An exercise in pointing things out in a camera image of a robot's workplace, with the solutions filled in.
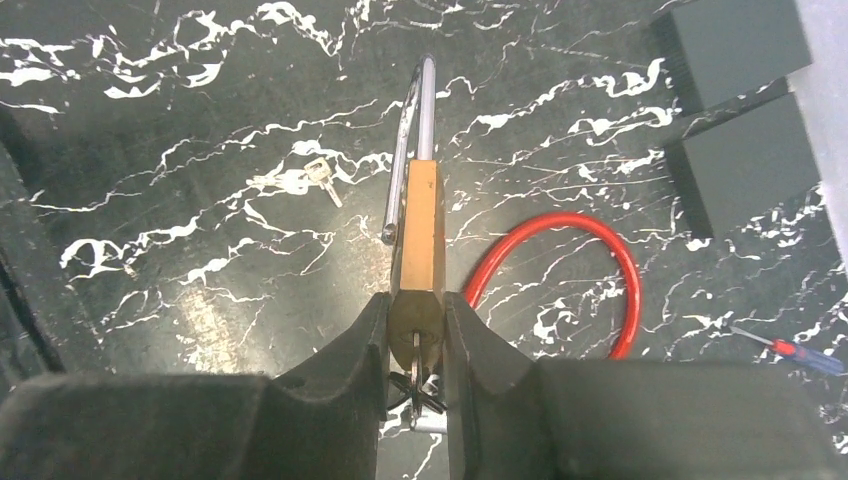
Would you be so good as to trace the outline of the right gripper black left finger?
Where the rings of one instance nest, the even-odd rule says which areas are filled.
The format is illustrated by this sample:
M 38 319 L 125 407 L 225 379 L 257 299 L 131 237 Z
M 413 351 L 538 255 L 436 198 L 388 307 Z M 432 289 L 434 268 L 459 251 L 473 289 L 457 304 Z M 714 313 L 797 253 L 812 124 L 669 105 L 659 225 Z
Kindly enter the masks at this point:
M 387 409 L 386 317 L 278 376 L 42 375 L 1 407 L 5 479 L 372 479 Z

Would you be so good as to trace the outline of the brass padlock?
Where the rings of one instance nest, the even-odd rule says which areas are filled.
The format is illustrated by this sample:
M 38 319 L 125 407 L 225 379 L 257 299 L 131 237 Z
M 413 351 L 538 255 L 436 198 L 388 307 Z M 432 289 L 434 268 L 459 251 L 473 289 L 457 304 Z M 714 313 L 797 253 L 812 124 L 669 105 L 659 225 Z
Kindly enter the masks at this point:
M 434 370 L 444 341 L 444 181 L 434 158 L 436 62 L 415 66 L 402 103 L 381 239 L 393 248 L 390 350 L 418 377 Z

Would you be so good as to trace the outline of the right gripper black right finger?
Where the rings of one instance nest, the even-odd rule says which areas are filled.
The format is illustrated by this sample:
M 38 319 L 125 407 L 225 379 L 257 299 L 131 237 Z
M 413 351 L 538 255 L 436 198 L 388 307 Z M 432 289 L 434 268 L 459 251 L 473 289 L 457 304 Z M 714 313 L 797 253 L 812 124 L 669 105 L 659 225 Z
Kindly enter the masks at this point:
M 782 370 L 532 360 L 454 293 L 442 389 L 454 479 L 841 479 L 844 458 Z

